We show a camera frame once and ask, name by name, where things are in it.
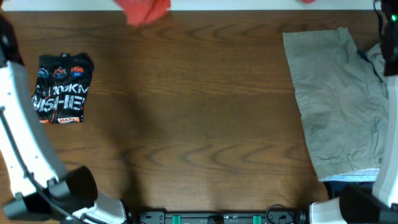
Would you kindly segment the red orange soccer t-shirt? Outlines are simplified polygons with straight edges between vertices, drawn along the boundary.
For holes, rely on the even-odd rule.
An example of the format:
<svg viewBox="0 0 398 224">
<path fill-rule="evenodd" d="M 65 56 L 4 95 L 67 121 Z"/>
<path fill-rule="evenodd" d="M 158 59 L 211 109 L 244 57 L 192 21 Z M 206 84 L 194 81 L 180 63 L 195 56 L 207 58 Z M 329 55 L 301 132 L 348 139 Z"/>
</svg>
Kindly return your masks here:
<svg viewBox="0 0 398 224">
<path fill-rule="evenodd" d="M 235 11 L 288 9 L 308 5 L 315 0 L 115 0 L 125 13 L 127 23 L 143 26 L 158 21 L 170 10 L 175 11 Z"/>
</svg>

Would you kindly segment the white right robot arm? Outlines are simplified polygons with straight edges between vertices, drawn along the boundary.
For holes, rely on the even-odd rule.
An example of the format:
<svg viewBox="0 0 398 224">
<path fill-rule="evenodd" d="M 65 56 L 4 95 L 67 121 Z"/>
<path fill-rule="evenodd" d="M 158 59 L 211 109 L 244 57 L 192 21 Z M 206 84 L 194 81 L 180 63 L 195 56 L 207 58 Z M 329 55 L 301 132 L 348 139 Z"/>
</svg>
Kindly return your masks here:
<svg viewBox="0 0 398 224">
<path fill-rule="evenodd" d="M 297 223 L 397 223 L 397 1 L 382 0 L 377 12 L 389 94 L 385 158 L 373 187 L 349 185 L 338 198 L 315 202 Z"/>
</svg>

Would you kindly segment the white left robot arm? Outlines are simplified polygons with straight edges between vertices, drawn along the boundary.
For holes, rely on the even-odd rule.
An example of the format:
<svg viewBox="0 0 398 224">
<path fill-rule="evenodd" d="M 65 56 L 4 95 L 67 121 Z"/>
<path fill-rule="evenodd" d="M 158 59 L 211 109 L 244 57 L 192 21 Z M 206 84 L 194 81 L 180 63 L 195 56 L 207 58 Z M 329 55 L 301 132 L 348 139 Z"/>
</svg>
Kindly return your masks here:
<svg viewBox="0 0 398 224">
<path fill-rule="evenodd" d="M 90 170 L 67 171 L 52 149 L 29 98 L 29 84 L 11 23 L 1 18 L 1 153 L 14 198 L 9 220 L 130 223 L 121 200 L 98 192 Z"/>
</svg>

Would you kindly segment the black folded printed jersey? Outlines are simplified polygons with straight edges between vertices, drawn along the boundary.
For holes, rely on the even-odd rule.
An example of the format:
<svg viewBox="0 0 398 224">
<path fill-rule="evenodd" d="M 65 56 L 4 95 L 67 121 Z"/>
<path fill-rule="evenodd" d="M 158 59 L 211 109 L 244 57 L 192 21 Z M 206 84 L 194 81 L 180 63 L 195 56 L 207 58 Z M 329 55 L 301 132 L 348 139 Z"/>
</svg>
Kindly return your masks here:
<svg viewBox="0 0 398 224">
<path fill-rule="evenodd" d="M 41 123 L 81 123 L 94 63 L 82 52 L 41 55 L 32 103 Z"/>
</svg>

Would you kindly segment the khaki cargo shorts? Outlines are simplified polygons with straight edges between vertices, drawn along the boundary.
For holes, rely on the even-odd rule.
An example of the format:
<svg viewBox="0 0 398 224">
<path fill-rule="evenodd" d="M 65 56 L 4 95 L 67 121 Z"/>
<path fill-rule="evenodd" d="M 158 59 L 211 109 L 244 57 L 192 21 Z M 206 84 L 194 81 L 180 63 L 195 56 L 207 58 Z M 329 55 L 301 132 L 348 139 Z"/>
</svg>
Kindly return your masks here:
<svg viewBox="0 0 398 224">
<path fill-rule="evenodd" d="M 380 168 L 389 117 L 380 45 L 362 51 L 345 27 L 283 35 L 318 180 Z"/>
</svg>

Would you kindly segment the dark navy folded garment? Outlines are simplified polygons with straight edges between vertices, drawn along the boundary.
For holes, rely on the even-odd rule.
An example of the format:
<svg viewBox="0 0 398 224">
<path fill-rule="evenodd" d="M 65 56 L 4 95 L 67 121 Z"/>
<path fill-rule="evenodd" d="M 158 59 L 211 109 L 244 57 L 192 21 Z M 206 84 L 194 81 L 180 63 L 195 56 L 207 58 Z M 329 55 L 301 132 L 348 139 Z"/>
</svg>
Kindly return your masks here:
<svg viewBox="0 0 398 224">
<path fill-rule="evenodd" d="M 339 197 L 345 187 L 360 186 L 371 189 L 373 187 L 373 184 L 374 182 L 340 182 L 340 181 L 324 182 L 329 199 Z"/>
</svg>

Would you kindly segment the light blue folded garment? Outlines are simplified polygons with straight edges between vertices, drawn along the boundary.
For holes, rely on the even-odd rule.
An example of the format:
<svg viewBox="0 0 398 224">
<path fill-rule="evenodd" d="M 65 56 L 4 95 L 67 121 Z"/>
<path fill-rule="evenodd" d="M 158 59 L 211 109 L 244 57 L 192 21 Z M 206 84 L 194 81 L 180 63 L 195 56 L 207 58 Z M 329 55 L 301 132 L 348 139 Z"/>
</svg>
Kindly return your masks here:
<svg viewBox="0 0 398 224">
<path fill-rule="evenodd" d="M 380 168 L 363 169 L 345 174 L 331 175 L 320 179 L 320 182 L 374 182 L 377 179 Z"/>
</svg>

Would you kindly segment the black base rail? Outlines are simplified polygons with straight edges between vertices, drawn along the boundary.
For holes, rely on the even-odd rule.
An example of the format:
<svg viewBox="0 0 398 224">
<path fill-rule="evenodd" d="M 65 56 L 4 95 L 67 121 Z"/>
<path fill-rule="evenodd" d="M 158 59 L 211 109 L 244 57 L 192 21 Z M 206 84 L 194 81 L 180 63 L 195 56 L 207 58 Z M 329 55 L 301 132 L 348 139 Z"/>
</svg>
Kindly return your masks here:
<svg viewBox="0 0 398 224">
<path fill-rule="evenodd" d="M 307 210 L 281 204 L 267 210 L 177 211 L 165 209 L 142 212 L 134 218 L 138 224 L 309 224 Z"/>
</svg>

